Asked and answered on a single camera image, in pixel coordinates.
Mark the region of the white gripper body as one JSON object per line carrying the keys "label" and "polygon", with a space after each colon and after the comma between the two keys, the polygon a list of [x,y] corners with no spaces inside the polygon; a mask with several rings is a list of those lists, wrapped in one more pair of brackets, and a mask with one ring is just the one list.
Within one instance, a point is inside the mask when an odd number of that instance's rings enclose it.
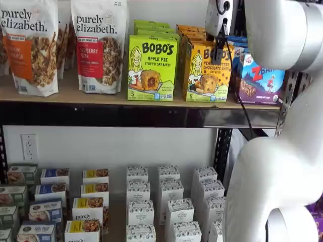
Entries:
{"label": "white gripper body", "polygon": [[206,33],[217,36],[223,21],[226,21],[228,34],[232,35],[234,33],[238,3],[239,1],[209,0],[205,20]]}

